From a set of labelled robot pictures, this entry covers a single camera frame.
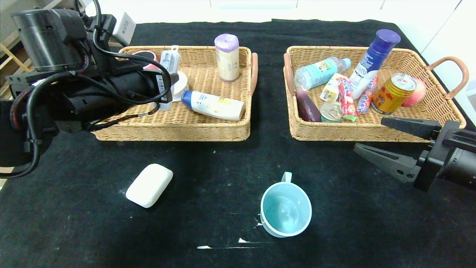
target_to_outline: canned food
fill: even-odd
[[[412,95],[416,87],[417,82],[413,77],[396,73],[375,93],[370,106],[379,114],[392,114]]]
[[[340,103],[338,102],[325,102],[321,105],[319,111],[321,112],[322,122],[342,122],[342,113],[340,110]]]

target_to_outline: yellow can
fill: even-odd
[[[392,114],[412,95],[416,87],[417,82],[413,77],[396,73],[375,93],[370,106],[379,114]]]

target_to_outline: barcode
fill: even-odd
[[[157,85],[159,86],[159,93],[162,94],[165,91],[164,80],[162,79],[162,75],[156,75],[155,78],[157,79]],[[167,101],[167,96],[164,95],[160,98],[163,101]]]

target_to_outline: basket handle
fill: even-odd
[[[441,58],[435,63],[425,67],[425,69],[428,71],[431,71],[435,67],[437,67],[438,65],[440,65],[442,62],[445,62],[445,61],[453,61],[454,63],[458,65],[458,67],[461,69],[461,72],[463,73],[463,79],[461,80],[461,83],[459,83],[459,85],[455,89],[445,94],[446,98],[453,99],[456,96],[456,94],[458,94],[458,92],[460,92],[468,83],[469,71],[468,71],[468,67],[466,67],[466,64],[461,59],[457,57],[452,57],[452,56]]]
[[[289,53],[284,53],[284,72],[286,74],[286,84],[288,84],[289,94],[295,96],[296,90],[294,88],[293,69],[291,68],[291,55]]]
[[[258,83],[258,54],[251,54],[251,87],[249,89],[249,96],[253,96],[253,93],[256,89],[256,84]]]

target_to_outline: white soap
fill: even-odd
[[[142,170],[127,189],[126,197],[143,207],[151,207],[172,180],[174,173],[159,164],[150,164]]]

